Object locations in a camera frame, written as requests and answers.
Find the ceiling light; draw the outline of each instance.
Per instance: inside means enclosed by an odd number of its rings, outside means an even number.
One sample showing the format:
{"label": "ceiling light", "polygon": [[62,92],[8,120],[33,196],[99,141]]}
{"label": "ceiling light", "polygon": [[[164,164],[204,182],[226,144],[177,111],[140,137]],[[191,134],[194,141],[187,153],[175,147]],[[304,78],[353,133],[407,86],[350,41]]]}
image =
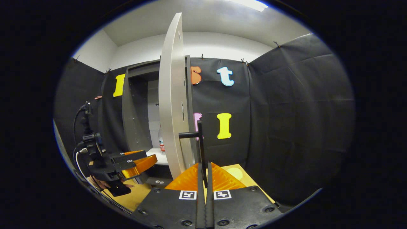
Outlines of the ceiling light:
{"label": "ceiling light", "polygon": [[256,0],[225,0],[225,1],[239,3],[241,5],[250,7],[260,12],[262,12],[265,8],[268,7],[267,5]]}

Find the black rod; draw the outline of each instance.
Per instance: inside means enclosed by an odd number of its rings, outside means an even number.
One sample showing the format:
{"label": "black rod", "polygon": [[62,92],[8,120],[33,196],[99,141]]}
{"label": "black rod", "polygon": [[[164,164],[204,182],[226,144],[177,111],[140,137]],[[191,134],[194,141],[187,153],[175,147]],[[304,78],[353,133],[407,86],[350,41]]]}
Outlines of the black rod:
{"label": "black rod", "polygon": [[205,184],[205,188],[208,188],[208,180],[206,179],[206,160],[205,160],[205,152],[204,152],[204,138],[202,135],[202,121],[198,120],[198,138],[199,138],[199,151],[201,155],[201,162],[202,162],[202,174],[203,174],[203,182]]}
{"label": "black rod", "polygon": [[178,133],[178,137],[181,139],[196,138],[198,137],[199,132],[185,132]]}

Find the ceiling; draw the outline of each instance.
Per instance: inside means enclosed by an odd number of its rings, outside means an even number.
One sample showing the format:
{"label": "ceiling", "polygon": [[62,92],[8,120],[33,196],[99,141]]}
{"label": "ceiling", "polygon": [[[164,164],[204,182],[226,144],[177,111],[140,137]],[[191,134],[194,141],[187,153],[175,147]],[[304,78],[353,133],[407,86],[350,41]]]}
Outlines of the ceiling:
{"label": "ceiling", "polygon": [[224,33],[270,47],[310,33],[284,13],[268,7],[262,12],[225,0],[157,0],[109,23],[104,31],[117,46],[166,34],[172,18],[182,12],[184,32]]}

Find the shelf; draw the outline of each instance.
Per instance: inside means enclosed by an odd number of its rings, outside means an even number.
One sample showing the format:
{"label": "shelf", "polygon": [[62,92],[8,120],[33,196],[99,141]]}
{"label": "shelf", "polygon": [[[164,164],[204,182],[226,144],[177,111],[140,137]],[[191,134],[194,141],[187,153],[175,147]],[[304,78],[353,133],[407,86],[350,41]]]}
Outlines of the shelf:
{"label": "shelf", "polygon": [[146,152],[147,156],[155,154],[157,157],[156,165],[168,165],[167,156],[161,154],[160,148],[151,148],[151,150]]}

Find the clip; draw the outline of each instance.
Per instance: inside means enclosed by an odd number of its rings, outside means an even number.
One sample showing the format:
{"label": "clip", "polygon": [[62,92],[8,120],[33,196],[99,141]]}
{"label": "clip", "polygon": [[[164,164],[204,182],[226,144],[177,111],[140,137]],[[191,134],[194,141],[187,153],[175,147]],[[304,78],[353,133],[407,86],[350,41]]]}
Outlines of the clip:
{"label": "clip", "polygon": [[279,44],[277,44],[277,42],[274,42],[279,48],[281,48],[281,46]]}

